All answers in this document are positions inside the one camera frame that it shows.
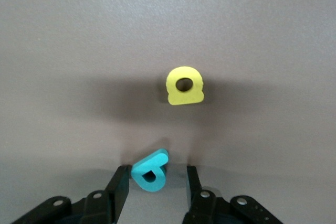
metal screw head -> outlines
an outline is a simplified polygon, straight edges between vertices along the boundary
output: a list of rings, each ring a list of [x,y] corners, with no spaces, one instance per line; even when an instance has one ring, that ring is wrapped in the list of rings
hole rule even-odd
[[[242,205],[242,206],[244,206],[244,205],[247,204],[247,201],[244,198],[238,198],[237,199],[237,203],[240,204],[240,205]]]
[[[57,207],[57,206],[60,206],[60,205],[62,205],[63,204],[63,200],[56,200],[54,203],[53,203],[53,205],[54,205],[54,207]]]
[[[203,198],[208,198],[208,197],[210,197],[210,193],[208,193],[207,191],[202,191],[202,192],[201,192],[201,196],[202,196]]]
[[[101,193],[96,193],[93,196],[94,199],[99,199],[100,197],[101,197]]]

gray surface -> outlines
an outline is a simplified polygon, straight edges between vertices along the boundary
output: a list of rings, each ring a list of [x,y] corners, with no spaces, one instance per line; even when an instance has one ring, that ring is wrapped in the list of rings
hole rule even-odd
[[[336,0],[0,0],[0,38],[1,223],[159,147],[167,186],[132,183],[121,224],[179,223],[187,162],[226,199],[334,223]],[[202,104],[166,102],[183,65]]]

